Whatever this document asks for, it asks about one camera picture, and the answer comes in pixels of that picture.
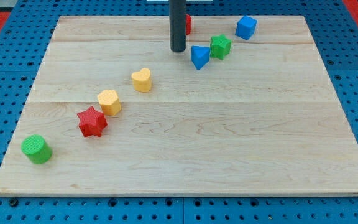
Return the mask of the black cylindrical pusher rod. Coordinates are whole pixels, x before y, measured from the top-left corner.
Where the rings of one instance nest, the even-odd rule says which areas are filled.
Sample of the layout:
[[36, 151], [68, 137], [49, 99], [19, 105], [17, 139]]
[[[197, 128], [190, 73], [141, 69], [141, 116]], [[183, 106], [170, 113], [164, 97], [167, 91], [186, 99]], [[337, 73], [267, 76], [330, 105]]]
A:
[[186, 1], [169, 0], [170, 48], [173, 52], [186, 49]]

